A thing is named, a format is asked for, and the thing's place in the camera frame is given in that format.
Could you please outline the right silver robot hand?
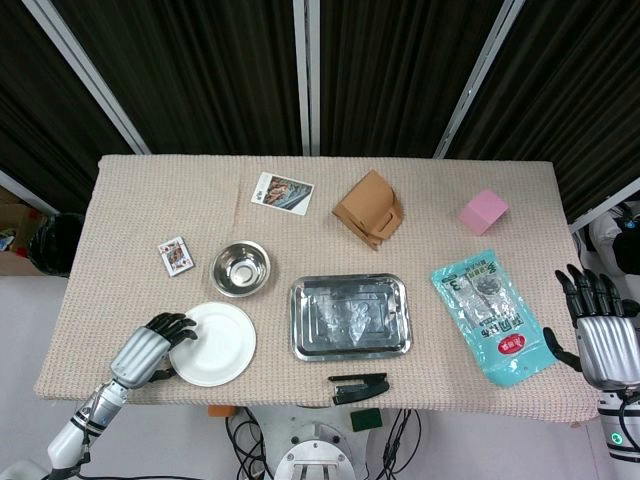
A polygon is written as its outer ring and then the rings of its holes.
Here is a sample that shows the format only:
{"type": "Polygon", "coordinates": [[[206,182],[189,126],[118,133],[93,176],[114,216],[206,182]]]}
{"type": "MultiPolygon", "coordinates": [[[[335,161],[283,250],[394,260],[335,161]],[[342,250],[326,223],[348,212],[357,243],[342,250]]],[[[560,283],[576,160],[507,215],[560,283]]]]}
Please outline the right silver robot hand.
{"type": "Polygon", "coordinates": [[[621,297],[605,274],[569,264],[555,276],[562,287],[578,352],[565,350],[549,327],[543,329],[551,354],[601,391],[639,388],[639,303],[621,297]]]}

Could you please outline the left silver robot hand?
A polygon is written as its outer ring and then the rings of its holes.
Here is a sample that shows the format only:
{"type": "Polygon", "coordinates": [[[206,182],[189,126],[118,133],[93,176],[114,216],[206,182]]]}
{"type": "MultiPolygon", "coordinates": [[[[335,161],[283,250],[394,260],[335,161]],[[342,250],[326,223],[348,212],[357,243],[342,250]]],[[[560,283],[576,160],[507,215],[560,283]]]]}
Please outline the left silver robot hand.
{"type": "Polygon", "coordinates": [[[185,340],[195,341],[197,323],[184,313],[164,312],[138,328],[111,363],[115,382],[127,389],[139,389],[150,382],[176,375],[174,367],[160,368],[168,353],[185,340]]]}

